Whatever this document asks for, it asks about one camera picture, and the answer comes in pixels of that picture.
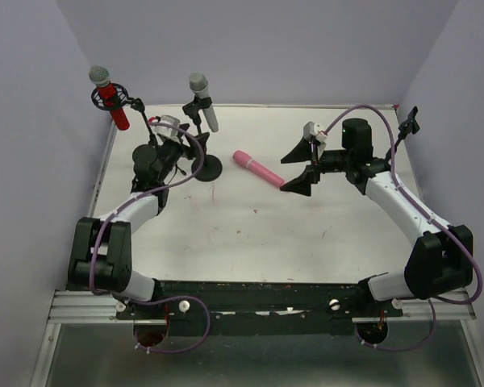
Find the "black round-base stand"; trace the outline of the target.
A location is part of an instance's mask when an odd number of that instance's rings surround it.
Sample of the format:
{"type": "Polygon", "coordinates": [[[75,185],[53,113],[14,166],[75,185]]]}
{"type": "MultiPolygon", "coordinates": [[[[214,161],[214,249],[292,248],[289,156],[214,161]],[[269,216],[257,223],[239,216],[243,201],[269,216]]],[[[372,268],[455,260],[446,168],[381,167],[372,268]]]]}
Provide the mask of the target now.
{"type": "MultiPolygon", "coordinates": [[[[205,133],[201,128],[202,119],[199,113],[201,109],[196,97],[194,97],[191,102],[185,104],[182,107],[182,110],[195,125],[197,134],[205,133]]],[[[212,182],[216,180],[221,175],[222,171],[223,165],[221,160],[208,153],[206,155],[200,153],[200,157],[194,159],[191,165],[191,172],[194,174],[194,177],[201,182],[212,182]]]]}
{"type": "Polygon", "coordinates": [[[407,118],[405,121],[403,121],[399,126],[398,126],[398,136],[396,141],[394,142],[394,145],[390,147],[388,152],[386,153],[386,161],[389,162],[391,161],[392,158],[392,150],[397,151],[398,146],[409,136],[409,135],[415,135],[419,129],[420,126],[417,122],[416,115],[419,112],[418,106],[414,106],[411,111],[408,113],[407,118]]]}

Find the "pink microphone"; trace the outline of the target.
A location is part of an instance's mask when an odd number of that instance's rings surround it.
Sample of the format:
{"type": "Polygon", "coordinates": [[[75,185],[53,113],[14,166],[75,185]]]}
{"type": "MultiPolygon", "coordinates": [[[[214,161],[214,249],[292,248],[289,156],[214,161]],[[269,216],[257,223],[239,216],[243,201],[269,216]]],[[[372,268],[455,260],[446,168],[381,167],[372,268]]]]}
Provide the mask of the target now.
{"type": "Polygon", "coordinates": [[[276,188],[281,188],[285,184],[285,180],[283,178],[279,177],[276,173],[254,160],[246,152],[237,150],[233,153],[232,158],[240,167],[247,169],[249,172],[270,183],[276,188]]]}

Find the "silver microphone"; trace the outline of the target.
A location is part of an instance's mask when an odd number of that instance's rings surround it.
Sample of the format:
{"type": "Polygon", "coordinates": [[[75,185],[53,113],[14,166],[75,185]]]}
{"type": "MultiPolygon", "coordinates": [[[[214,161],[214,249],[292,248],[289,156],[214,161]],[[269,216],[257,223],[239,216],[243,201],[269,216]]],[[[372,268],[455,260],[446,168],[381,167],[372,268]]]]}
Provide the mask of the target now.
{"type": "Polygon", "coordinates": [[[209,83],[206,76],[202,73],[192,73],[189,76],[189,86],[198,100],[209,129],[216,133],[219,130],[219,123],[209,93],[209,83]]]}

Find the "red glitter microphone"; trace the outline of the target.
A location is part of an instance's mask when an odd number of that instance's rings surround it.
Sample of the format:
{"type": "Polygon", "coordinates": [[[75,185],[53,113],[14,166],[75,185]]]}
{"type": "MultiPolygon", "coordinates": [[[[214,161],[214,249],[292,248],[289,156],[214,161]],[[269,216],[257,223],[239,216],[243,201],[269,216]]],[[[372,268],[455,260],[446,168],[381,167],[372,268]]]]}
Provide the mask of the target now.
{"type": "Polygon", "coordinates": [[[92,102],[99,110],[108,111],[115,126],[120,131],[130,127],[123,110],[123,102],[114,83],[111,82],[108,70],[99,65],[90,67],[88,77],[94,85],[91,94],[92,102]]]}

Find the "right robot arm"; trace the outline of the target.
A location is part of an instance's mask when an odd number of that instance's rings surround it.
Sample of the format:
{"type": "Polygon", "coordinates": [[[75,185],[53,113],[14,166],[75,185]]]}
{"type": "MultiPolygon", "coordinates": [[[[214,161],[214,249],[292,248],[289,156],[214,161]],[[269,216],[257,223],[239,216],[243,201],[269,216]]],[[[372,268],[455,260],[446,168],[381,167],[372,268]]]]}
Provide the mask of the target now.
{"type": "Polygon", "coordinates": [[[319,124],[304,126],[301,140],[282,163],[307,166],[281,190],[311,196],[311,187],[322,174],[344,173],[350,184],[385,211],[412,246],[404,269],[363,280],[366,296],[374,301],[424,300],[469,285],[473,267],[466,255],[473,249],[471,230],[452,226],[411,195],[391,172],[389,160],[374,156],[368,122],[345,119],[339,150],[328,150],[326,139],[319,124]]]}

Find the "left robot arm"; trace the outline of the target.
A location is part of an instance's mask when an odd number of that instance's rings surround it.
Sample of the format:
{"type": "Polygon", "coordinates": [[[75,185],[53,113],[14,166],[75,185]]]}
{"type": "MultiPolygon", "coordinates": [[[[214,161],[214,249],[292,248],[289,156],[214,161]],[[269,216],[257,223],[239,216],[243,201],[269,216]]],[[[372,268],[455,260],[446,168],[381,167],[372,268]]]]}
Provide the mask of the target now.
{"type": "Polygon", "coordinates": [[[198,137],[184,128],[163,123],[176,133],[161,145],[142,144],[132,153],[134,179],[128,199],[112,211],[77,222],[68,268],[68,283],[86,287],[92,293],[113,293],[121,298],[151,302],[156,280],[132,268],[132,236],[165,208],[169,191],[198,173],[166,184],[167,176],[183,158],[204,164],[206,153],[198,137]]]}

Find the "black mounting rail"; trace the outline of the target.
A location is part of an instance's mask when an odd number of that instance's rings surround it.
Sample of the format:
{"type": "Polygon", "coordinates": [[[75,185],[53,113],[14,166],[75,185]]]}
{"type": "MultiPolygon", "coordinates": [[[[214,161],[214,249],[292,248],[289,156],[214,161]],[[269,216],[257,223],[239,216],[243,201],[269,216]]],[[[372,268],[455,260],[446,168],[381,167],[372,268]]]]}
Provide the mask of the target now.
{"type": "Polygon", "coordinates": [[[159,281],[163,306],[129,302],[117,319],[166,323],[171,336],[351,335],[354,320],[403,312],[365,296],[358,284],[159,281]]]}

